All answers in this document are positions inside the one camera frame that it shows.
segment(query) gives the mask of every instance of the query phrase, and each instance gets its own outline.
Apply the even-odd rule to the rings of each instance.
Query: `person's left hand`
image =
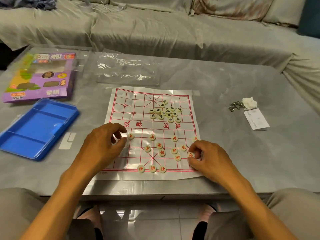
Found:
[[[120,132],[126,133],[127,129],[118,123],[107,123],[94,129],[84,140],[70,169],[91,178],[105,169],[126,145],[127,138],[121,138]],[[116,145],[111,144],[116,142],[113,135],[119,139]]]

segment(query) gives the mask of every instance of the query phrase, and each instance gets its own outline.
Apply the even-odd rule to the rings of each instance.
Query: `brown patterned pillow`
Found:
[[[196,14],[209,14],[234,20],[260,21],[268,12],[273,0],[194,0]]]

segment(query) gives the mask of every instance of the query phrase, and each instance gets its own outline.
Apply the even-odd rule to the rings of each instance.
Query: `table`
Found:
[[[159,62],[156,74],[161,82],[154,88],[193,90],[201,138],[220,144],[257,193],[287,187],[320,192],[320,118],[283,75],[268,66],[150,59]],[[43,196],[53,193],[86,135],[104,123],[111,90],[118,87],[97,83],[92,73],[95,66],[93,59],[75,83],[70,103],[78,107],[80,116],[43,161],[0,151],[0,188],[28,188]],[[8,82],[0,79],[0,88],[4,90]],[[267,131],[253,131],[243,111],[228,110],[232,102],[251,96],[270,124]],[[0,130],[26,113],[32,104],[0,104]],[[226,191],[198,177],[174,181],[92,181],[84,196],[116,200],[212,199],[226,196]]]

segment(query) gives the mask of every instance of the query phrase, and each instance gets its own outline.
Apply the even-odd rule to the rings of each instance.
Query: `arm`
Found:
[[[203,152],[202,161],[189,157],[190,165],[229,192],[258,240],[297,240],[286,225],[262,202],[250,182],[240,174],[222,147],[208,141],[196,141],[190,146],[189,151],[194,152],[195,158],[200,158]]]
[[[121,133],[127,130],[108,123],[94,129],[85,139],[69,169],[60,177],[58,187],[40,210],[20,240],[60,240],[66,235],[76,206],[90,180],[117,157],[126,144]],[[113,137],[120,139],[116,145]]]

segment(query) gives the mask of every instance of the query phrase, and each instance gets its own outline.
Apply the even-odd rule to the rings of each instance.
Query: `blue tray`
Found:
[[[42,98],[0,134],[0,149],[40,161],[78,115],[74,105]]]

